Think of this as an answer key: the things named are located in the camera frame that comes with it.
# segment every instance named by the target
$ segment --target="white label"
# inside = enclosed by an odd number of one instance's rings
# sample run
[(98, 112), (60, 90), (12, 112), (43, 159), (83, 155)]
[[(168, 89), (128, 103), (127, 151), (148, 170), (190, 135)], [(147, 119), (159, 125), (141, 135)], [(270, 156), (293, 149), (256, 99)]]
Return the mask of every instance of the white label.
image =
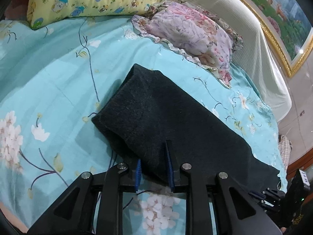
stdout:
[(308, 177), (306, 176), (306, 172), (302, 171), (302, 170), (299, 170), (299, 171), (300, 171), (300, 175), (301, 175), (303, 183), (305, 183), (306, 185), (310, 186), (310, 182), (308, 180)]

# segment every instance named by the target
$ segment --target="gold picture frame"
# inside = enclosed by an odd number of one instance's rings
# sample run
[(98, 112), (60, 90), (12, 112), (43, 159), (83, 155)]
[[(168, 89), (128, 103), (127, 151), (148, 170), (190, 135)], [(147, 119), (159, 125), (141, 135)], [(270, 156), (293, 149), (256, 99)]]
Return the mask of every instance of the gold picture frame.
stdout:
[(284, 46), (284, 43), (282, 42), (281, 38), (279, 38), (279, 36), (276, 33), (274, 33), (275, 31), (271, 29), (271, 23), (262, 13), (261, 9), (259, 9), (252, 0), (240, 0), (240, 1), (246, 7), (248, 7), (250, 11), (259, 20), (264, 35), (266, 36), (266, 38), (269, 40), (272, 47), (276, 51), (278, 57), (280, 58), (281, 64), (285, 68), (287, 75), (289, 77), (295, 75), (295, 73), (301, 68), (302, 64), (305, 62), (313, 48), (313, 28), (311, 28), (311, 31), (309, 32), (309, 35), (305, 43), (301, 47), (300, 52), (295, 56), (294, 59), (291, 59), (290, 55), (288, 54)]

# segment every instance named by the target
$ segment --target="person's skin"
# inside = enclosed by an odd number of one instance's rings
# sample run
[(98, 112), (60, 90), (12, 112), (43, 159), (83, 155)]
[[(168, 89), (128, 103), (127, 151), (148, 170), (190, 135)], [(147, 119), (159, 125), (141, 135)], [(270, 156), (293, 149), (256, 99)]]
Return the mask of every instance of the person's skin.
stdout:
[(21, 232), (26, 233), (28, 231), (28, 228), (25, 224), (21, 222), (15, 215), (13, 215), (2, 202), (0, 202), (0, 209), (7, 218), (7, 220), (14, 225), (16, 228), (18, 228)]

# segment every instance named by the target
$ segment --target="picture frame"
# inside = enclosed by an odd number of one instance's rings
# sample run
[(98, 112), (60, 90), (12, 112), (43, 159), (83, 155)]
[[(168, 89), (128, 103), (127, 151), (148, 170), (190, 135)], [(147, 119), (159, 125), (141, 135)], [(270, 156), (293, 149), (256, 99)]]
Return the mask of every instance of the picture frame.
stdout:
[(313, 48), (313, 28), (295, 0), (240, 0), (259, 20), (264, 35), (289, 77)]

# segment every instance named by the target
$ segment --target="wooden furniture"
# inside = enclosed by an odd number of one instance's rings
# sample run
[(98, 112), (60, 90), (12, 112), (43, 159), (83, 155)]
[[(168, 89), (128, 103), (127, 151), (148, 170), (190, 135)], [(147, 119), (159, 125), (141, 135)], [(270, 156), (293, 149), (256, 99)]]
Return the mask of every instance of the wooden furniture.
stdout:
[[(297, 169), (308, 171), (309, 169), (312, 169), (312, 168), (313, 168), (313, 148), (309, 152), (307, 152), (304, 156), (302, 156), (300, 159), (296, 160), (294, 163), (288, 166), (287, 180), (289, 181), (290, 179), (294, 177)], [(304, 201), (304, 204), (308, 203), (312, 199), (313, 199), (313, 193), (311, 193), (306, 198), (306, 200)]]

